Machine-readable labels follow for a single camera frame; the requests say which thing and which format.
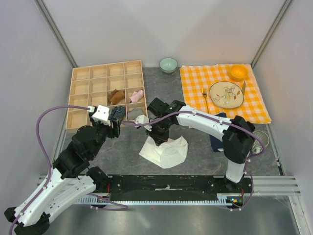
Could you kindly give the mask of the white cloth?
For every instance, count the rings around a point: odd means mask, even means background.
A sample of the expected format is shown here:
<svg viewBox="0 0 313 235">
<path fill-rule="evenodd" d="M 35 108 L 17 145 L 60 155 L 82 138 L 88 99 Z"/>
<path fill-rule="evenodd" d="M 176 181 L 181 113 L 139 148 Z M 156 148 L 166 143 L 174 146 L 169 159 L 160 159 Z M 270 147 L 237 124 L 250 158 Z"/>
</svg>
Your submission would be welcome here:
<svg viewBox="0 0 313 235">
<path fill-rule="evenodd" d="M 139 152 L 139 155 L 155 165 L 168 169 L 183 163 L 188 153 L 188 142 L 181 136 L 176 140 L 168 139 L 160 146 L 148 137 Z"/>
</svg>

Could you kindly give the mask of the brown underwear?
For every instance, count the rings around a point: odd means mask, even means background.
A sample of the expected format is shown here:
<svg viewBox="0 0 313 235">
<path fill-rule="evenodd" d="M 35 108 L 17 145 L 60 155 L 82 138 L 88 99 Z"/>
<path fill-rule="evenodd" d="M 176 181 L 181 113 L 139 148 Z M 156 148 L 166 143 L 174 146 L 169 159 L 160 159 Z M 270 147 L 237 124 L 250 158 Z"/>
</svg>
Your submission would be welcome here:
<svg viewBox="0 0 313 235">
<path fill-rule="evenodd" d="M 113 90 L 108 98 L 110 105 L 116 105 L 118 102 L 124 99 L 125 92 L 123 90 Z"/>
</svg>

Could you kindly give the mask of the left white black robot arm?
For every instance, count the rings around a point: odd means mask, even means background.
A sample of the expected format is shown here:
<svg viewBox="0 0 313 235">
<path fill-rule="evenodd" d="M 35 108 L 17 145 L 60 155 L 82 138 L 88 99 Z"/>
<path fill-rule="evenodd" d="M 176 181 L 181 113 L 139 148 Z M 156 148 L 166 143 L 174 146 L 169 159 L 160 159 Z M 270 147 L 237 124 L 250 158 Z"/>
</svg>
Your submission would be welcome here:
<svg viewBox="0 0 313 235">
<path fill-rule="evenodd" d="M 93 192 L 108 191 L 108 176 L 99 167 L 90 167 L 106 138 L 120 135 L 121 119 L 104 124 L 91 121 L 82 126 L 53 162 L 45 180 L 17 207 L 4 215 L 12 223 L 9 234 L 42 235 L 68 207 Z"/>
</svg>

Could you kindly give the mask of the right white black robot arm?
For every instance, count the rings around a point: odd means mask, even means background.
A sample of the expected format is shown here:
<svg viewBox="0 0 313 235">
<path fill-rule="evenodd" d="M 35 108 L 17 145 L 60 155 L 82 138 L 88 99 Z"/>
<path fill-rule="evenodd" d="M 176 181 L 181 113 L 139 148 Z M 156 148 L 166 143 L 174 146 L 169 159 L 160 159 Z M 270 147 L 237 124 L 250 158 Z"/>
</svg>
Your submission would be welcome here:
<svg viewBox="0 0 313 235">
<path fill-rule="evenodd" d="M 173 125 L 192 127 L 221 141 L 228 159 L 224 187 L 231 193 L 241 188 L 246 160 L 256 139 L 252 123 L 241 116 L 226 118 L 210 115 L 177 100 L 168 104 L 155 98 L 148 110 L 156 119 L 146 132 L 157 146 L 168 141 L 169 129 Z"/>
</svg>

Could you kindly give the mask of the striped dark rolled cloth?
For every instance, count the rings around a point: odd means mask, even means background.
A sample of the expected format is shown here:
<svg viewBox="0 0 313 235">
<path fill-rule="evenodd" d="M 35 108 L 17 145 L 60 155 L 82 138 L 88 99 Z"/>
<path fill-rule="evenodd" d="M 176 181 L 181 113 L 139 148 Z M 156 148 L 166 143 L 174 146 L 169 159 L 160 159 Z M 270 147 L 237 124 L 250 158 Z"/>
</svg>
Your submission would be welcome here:
<svg viewBox="0 0 313 235">
<path fill-rule="evenodd" d="M 124 106 L 117 106 L 111 109 L 109 116 L 110 121 L 122 121 L 126 115 L 126 108 Z"/>
</svg>

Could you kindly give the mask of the grey rolled cloth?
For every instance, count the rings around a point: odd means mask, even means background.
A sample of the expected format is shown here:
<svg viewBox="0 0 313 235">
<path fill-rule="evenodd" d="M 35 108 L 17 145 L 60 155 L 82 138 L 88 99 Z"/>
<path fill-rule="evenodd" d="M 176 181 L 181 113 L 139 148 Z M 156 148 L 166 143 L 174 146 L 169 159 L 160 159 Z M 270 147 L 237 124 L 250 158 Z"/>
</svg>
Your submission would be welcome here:
<svg viewBox="0 0 313 235">
<path fill-rule="evenodd" d="M 128 120 L 135 120 L 138 116 L 143 115 L 144 111 L 141 108 L 134 108 L 128 112 Z"/>
</svg>

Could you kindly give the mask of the pink rolled cloth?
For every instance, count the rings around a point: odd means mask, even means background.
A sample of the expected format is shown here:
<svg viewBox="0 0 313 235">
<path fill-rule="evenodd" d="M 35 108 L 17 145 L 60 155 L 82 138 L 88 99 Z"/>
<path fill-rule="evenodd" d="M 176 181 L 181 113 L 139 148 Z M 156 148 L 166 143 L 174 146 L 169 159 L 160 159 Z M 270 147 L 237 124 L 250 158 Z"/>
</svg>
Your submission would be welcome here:
<svg viewBox="0 0 313 235">
<path fill-rule="evenodd" d="M 144 91 L 134 91 L 133 94 L 130 96 L 130 103 L 138 103 L 144 97 Z"/>
</svg>

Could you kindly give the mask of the gold fork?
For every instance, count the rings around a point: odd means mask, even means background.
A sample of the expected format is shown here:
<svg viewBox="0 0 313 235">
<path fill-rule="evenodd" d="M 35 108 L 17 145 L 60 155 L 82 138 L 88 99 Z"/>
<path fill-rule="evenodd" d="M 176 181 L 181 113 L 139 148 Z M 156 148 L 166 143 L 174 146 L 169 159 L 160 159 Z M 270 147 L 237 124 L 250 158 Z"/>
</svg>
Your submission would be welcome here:
<svg viewBox="0 0 313 235">
<path fill-rule="evenodd" d="M 202 88 L 202 96 L 204 98 L 205 101 L 205 106 L 206 106 L 206 112 L 209 113 L 209 106 L 208 106 L 208 102 L 207 102 L 207 89 L 206 88 Z"/>
</svg>

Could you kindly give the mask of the orange checkered tablecloth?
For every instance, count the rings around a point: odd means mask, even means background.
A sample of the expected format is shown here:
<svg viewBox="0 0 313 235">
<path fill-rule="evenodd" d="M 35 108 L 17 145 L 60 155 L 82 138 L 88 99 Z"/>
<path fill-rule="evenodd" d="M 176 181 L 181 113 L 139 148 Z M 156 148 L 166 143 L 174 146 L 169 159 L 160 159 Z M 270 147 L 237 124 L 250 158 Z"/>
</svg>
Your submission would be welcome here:
<svg viewBox="0 0 313 235">
<path fill-rule="evenodd" d="M 244 80 L 246 82 L 246 90 L 243 104 L 238 108 L 225 109 L 220 108 L 213 103 L 209 91 L 214 83 L 227 81 L 236 84 L 240 88 L 243 85 L 244 81 L 237 82 L 230 78 L 229 69 L 231 66 L 231 64 L 182 66 L 180 68 L 180 76 L 184 102 L 195 109 L 206 112 L 205 101 L 201 92 L 202 88 L 206 88 L 210 114 L 216 115 L 219 113 L 226 113 L 228 118 L 234 118 L 238 115 L 254 124 L 271 123 L 271 118 L 249 64 L 245 64 L 248 69 L 248 77 Z"/>
</svg>

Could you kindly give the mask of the teal ceramic bowl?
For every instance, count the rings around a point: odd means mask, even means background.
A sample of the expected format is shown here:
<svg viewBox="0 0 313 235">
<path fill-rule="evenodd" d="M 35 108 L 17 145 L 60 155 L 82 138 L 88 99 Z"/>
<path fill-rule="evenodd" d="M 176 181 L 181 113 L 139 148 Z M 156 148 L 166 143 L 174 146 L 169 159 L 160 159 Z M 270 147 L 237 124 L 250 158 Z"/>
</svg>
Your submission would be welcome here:
<svg viewBox="0 0 313 235">
<path fill-rule="evenodd" d="M 173 73 L 178 67 L 178 63 L 173 58 L 164 58 L 160 61 L 159 66 L 164 73 Z"/>
</svg>

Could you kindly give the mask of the beige decorated plate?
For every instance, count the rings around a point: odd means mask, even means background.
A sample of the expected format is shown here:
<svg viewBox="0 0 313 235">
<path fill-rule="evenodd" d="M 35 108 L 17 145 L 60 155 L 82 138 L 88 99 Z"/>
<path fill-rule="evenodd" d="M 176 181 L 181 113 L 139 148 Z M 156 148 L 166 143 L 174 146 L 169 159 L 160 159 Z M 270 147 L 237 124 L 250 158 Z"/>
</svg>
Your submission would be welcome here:
<svg viewBox="0 0 313 235">
<path fill-rule="evenodd" d="M 240 107 L 244 102 L 242 89 L 232 82 L 214 83 L 209 91 L 213 103 L 225 109 L 234 109 Z"/>
</svg>

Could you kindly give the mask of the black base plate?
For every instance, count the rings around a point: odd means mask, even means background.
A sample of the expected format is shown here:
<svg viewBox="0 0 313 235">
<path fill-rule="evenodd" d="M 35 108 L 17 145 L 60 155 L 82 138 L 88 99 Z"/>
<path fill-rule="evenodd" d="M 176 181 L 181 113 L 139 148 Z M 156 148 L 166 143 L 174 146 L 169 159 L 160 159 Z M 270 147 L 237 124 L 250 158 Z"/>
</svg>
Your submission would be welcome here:
<svg viewBox="0 0 313 235">
<path fill-rule="evenodd" d="M 96 190 L 113 201 L 204 201 L 218 194 L 250 193 L 252 181 L 233 183 L 225 177 L 205 175 L 111 175 Z"/>
</svg>

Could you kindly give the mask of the aluminium frame rail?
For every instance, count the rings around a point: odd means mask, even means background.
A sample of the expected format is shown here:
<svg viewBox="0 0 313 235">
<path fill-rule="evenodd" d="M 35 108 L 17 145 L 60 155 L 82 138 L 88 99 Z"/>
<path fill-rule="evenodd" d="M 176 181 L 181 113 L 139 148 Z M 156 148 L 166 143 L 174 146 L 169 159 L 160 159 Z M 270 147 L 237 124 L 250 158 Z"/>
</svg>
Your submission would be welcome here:
<svg viewBox="0 0 313 235">
<path fill-rule="evenodd" d="M 297 185 L 296 179 L 293 176 L 244 176 L 244 178 L 250 178 L 252 181 L 252 190 L 256 194 L 261 195 L 293 195 L 299 194 L 300 190 Z M 108 192 L 101 193 L 96 190 L 93 193 L 99 195 L 109 195 Z"/>
</svg>

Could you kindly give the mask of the aluminium corner post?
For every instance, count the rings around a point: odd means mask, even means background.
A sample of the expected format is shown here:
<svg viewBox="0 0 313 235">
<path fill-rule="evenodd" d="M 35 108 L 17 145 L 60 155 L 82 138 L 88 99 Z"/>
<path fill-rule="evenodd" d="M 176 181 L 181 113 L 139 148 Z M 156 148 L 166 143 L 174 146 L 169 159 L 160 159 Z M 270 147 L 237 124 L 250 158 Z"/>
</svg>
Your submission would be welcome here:
<svg viewBox="0 0 313 235">
<path fill-rule="evenodd" d="M 57 40 L 61 50 L 65 54 L 66 58 L 68 59 L 69 63 L 73 68 L 77 68 L 78 65 L 70 52 L 69 47 L 67 46 L 57 24 L 55 23 L 52 14 L 50 13 L 46 3 L 44 0 L 34 0 L 35 4 L 37 5 L 39 11 L 41 12 L 43 18 L 45 19 L 47 25 L 49 26 L 52 34 L 54 35 L 55 39 Z"/>
<path fill-rule="evenodd" d="M 279 27 L 279 25 L 283 21 L 284 16 L 286 15 L 287 11 L 289 10 L 289 8 L 293 4 L 293 2 L 294 2 L 294 0 L 283 1 L 283 4 L 281 5 L 280 9 L 278 10 L 272 24 L 270 25 L 265 37 L 263 38 L 258 50 L 256 51 L 256 53 L 255 53 L 255 55 L 254 55 L 254 57 L 250 63 L 252 68 L 254 68 L 257 65 L 257 63 L 259 62 L 262 54 L 266 50 L 268 44 L 270 43 L 270 41 L 271 41 L 272 37 L 274 36 L 277 28 Z"/>
</svg>

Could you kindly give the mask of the right aluminium corner post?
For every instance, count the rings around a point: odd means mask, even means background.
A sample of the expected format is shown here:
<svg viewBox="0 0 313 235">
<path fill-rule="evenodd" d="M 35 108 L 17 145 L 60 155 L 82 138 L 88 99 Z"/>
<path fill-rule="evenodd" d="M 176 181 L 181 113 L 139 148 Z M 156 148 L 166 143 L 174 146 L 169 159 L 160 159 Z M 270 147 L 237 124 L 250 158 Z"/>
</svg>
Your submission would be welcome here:
<svg viewBox="0 0 313 235">
<path fill-rule="evenodd" d="M 254 55 L 254 57 L 250 63 L 252 68 L 254 68 L 257 65 L 257 63 L 259 62 L 262 54 L 266 50 L 268 44 L 270 43 L 270 41 L 271 41 L 272 37 L 274 36 L 277 28 L 279 27 L 279 25 L 283 21 L 284 16 L 286 15 L 287 11 L 289 10 L 289 8 L 293 4 L 293 2 L 294 2 L 294 0 L 283 1 L 283 4 L 281 5 L 280 9 L 278 10 L 272 24 L 270 25 L 265 37 L 263 38 L 258 50 L 256 51 L 256 53 L 255 53 L 255 55 Z"/>
</svg>

